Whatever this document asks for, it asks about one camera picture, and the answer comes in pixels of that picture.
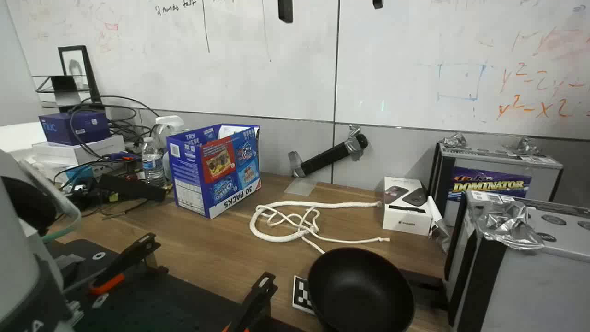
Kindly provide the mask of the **grey robot base foreground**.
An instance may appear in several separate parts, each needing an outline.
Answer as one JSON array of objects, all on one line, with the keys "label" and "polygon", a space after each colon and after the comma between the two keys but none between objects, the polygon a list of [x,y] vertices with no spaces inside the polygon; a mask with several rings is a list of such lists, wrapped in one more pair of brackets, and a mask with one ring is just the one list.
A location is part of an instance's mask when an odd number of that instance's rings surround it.
[{"label": "grey robot base foreground", "polygon": [[31,185],[66,214],[67,225],[55,238],[75,229],[80,213],[27,161],[1,152],[0,176],[0,332],[73,332],[80,314],[64,297],[62,275],[43,238],[16,214],[5,181]]}]

